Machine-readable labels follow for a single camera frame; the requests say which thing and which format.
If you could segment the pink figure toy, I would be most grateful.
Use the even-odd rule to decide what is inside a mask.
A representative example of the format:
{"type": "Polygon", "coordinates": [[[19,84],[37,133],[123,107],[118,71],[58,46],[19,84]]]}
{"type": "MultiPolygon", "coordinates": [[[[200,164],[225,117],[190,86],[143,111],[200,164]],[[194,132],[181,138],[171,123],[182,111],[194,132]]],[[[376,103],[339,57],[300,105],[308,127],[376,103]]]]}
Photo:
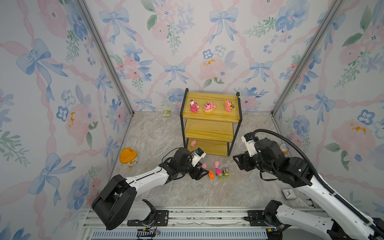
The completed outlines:
{"type": "Polygon", "coordinates": [[[197,113],[199,111],[200,106],[194,101],[190,100],[190,111],[193,113],[197,113]]]}

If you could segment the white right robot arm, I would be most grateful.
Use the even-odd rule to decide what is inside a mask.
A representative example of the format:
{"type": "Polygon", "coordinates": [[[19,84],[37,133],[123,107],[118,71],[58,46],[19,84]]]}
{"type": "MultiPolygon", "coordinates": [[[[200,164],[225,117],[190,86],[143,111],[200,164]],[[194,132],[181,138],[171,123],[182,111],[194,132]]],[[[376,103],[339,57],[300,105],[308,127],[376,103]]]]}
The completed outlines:
{"type": "Polygon", "coordinates": [[[327,213],[326,218],[296,211],[279,201],[271,200],[263,211],[270,226],[294,226],[327,240],[378,240],[384,236],[384,222],[371,218],[355,208],[332,189],[318,174],[312,162],[292,142],[299,157],[288,158],[280,146],[267,138],[246,134],[242,137],[247,151],[233,159],[241,170],[259,170],[299,190],[327,213]]]}

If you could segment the pink yellow doll toy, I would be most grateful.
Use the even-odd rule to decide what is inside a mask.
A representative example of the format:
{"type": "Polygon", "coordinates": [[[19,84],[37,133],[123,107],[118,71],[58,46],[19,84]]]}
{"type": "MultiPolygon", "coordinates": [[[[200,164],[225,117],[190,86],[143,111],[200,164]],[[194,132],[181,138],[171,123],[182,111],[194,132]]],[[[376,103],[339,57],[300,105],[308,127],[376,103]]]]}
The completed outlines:
{"type": "Polygon", "coordinates": [[[229,99],[225,99],[225,110],[227,112],[231,112],[233,109],[234,109],[235,105],[229,100],[229,99]]]}

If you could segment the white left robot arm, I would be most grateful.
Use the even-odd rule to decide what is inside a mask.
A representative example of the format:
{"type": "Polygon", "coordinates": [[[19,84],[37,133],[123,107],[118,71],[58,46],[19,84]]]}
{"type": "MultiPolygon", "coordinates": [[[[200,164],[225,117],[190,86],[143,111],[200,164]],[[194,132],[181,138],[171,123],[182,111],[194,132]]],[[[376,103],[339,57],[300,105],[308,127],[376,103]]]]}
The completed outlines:
{"type": "Polygon", "coordinates": [[[166,154],[151,171],[127,178],[115,175],[110,179],[92,203],[92,210],[106,230],[114,230],[124,221],[143,226],[154,225],[157,210],[148,200],[140,200],[138,197],[141,194],[186,175],[197,181],[208,175],[200,162],[206,156],[201,148],[190,152],[180,147],[173,149],[173,152],[172,157],[166,154]]]}

